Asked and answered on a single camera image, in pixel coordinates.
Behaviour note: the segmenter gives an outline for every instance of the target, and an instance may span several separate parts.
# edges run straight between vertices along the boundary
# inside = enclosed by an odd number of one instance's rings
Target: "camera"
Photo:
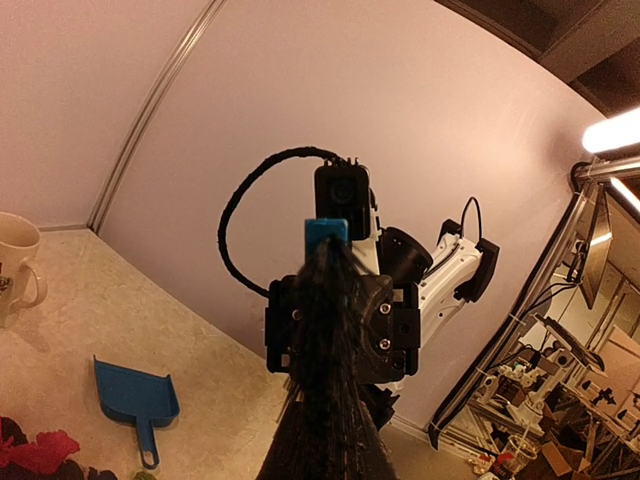
[[[371,235],[369,172],[361,165],[325,165],[316,169],[316,218],[344,218],[349,240]]]

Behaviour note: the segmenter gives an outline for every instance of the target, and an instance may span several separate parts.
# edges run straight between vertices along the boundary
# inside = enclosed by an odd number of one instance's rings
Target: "black bristles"
[[[395,479],[358,397],[364,286],[359,261],[331,238],[298,272],[301,313],[292,343],[288,394],[259,480]]]

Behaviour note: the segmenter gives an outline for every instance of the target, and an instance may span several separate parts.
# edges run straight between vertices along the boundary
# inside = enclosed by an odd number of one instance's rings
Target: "dustpan handle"
[[[158,457],[158,449],[156,448],[156,439],[153,436],[153,425],[151,420],[144,418],[136,418],[136,429],[138,431],[138,446],[140,447],[140,458],[144,468],[154,469],[160,463]],[[150,453],[153,457],[153,463],[148,463],[145,454]]]

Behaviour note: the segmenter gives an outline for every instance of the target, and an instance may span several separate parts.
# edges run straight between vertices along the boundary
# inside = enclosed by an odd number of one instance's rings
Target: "mug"
[[[40,232],[28,220],[0,212],[0,327],[8,315],[35,307],[47,296],[47,280],[35,262]],[[29,277],[36,283],[33,300],[24,299]]]

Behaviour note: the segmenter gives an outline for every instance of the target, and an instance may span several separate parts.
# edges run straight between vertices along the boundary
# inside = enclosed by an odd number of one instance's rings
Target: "countertop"
[[[16,420],[30,440],[63,429],[80,443],[72,459],[131,479],[142,470],[135,431],[101,412],[95,355],[171,374],[181,413],[156,430],[159,480],[255,478],[276,428],[284,377],[269,374],[261,358],[90,231],[42,237],[37,260],[48,297],[0,328],[0,415]]]

